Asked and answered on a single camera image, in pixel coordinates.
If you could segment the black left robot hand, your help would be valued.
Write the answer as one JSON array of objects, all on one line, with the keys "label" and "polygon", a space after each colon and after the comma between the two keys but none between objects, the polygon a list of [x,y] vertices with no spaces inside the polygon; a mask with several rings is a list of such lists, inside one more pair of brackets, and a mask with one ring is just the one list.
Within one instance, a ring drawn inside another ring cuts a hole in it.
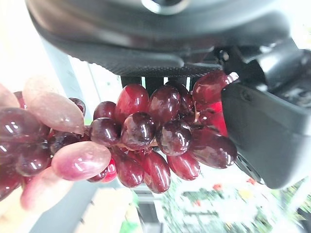
[{"label": "black left robot hand", "polygon": [[311,52],[301,0],[28,0],[37,31],[122,78],[237,73],[222,92],[238,167],[271,189],[311,173]]}]

